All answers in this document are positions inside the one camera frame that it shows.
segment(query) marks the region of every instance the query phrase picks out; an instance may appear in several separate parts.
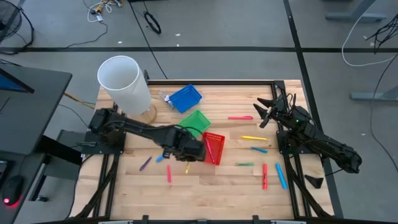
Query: white cylinder container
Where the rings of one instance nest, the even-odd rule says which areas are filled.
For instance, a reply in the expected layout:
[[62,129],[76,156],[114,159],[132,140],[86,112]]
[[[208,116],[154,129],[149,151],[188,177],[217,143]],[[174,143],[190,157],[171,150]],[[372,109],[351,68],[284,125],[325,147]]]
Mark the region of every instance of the white cylinder container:
[[149,109],[150,92],[137,62],[131,57],[115,56],[98,69],[99,84],[127,114],[141,114]]

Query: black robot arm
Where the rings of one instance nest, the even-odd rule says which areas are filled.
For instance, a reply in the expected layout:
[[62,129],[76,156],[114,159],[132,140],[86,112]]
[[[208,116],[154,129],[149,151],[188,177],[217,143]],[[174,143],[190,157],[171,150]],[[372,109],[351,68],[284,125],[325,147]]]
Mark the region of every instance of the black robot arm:
[[270,110],[261,108],[254,104],[264,120],[260,127],[264,127],[270,119],[273,119],[286,127],[289,131],[287,141],[293,148],[300,145],[306,146],[312,153],[329,157],[337,165],[349,173],[358,173],[359,165],[362,163],[361,157],[354,149],[346,144],[340,143],[318,130],[316,123],[312,120],[310,114],[301,106],[295,105],[295,96],[293,96],[293,105],[289,108],[287,99],[280,95],[276,100],[265,100],[258,98]]
[[100,109],[90,122],[91,132],[101,136],[101,142],[112,146],[117,144],[118,132],[125,131],[153,140],[161,146],[163,157],[173,154],[178,161],[204,161],[203,143],[195,139],[187,128],[178,125],[151,126],[117,114],[112,109]]

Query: green marker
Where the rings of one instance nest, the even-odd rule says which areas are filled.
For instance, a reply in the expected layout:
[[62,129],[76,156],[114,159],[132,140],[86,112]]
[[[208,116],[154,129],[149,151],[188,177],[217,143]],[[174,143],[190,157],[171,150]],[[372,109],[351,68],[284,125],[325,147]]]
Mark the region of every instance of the green marker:
[[253,162],[237,162],[235,163],[236,166],[254,166]]

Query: purple marker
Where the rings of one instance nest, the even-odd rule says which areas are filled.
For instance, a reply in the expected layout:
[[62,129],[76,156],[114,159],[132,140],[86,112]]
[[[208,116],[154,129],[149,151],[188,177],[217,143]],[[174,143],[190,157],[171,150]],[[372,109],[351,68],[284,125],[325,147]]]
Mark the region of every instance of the purple marker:
[[143,169],[145,169],[145,167],[148,165],[148,163],[151,159],[152,159],[152,156],[145,161],[145,163],[139,168],[139,170],[142,171]]

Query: wooden table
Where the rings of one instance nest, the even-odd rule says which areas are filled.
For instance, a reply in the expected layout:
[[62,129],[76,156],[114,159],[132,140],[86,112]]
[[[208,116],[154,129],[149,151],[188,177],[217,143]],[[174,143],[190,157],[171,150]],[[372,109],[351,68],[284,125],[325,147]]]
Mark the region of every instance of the wooden table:
[[[296,93],[296,105],[307,107],[301,82],[285,80],[286,92]],[[211,121],[208,132],[225,136],[221,164],[213,166],[193,162],[188,174],[186,163],[174,158],[156,163],[162,149],[152,141],[128,134],[125,152],[119,161],[116,188],[114,192],[111,219],[139,220],[149,215],[151,220],[250,220],[252,215],[260,219],[292,219],[292,207],[288,190],[280,184],[275,164],[279,163],[285,178],[283,157],[279,154],[275,132],[277,124],[270,121],[259,128],[261,120],[253,107],[256,98],[272,99],[269,85],[196,85],[203,96],[201,102],[180,114],[170,111],[157,90],[172,94],[181,89],[179,85],[150,85],[152,103],[157,108],[154,126],[178,124],[195,110],[201,110]],[[99,90],[96,108],[110,108],[113,101],[103,90]],[[228,120],[228,116],[253,116],[253,120]],[[241,135],[263,136],[268,141],[243,140]],[[263,147],[267,154],[253,151],[250,146]],[[139,168],[153,156],[142,171]],[[303,173],[314,177],[325,177],[318,156],[300,156]],[[76,187],[72,216],[77,214],[89,201],[98,185],[102,156],[93,156],[81,168]],[[252,167],[237,167],[235,162],[254,162]],[[166,165],[170,164],[172,183],[167,182]],[[268,189],[262,189],[262,165],[268,165]],[[333,214],[327,184],[314,189],[306,180],[306,186],[326,212]],[[302,198],[297,188],[300,214],[303,215]]]

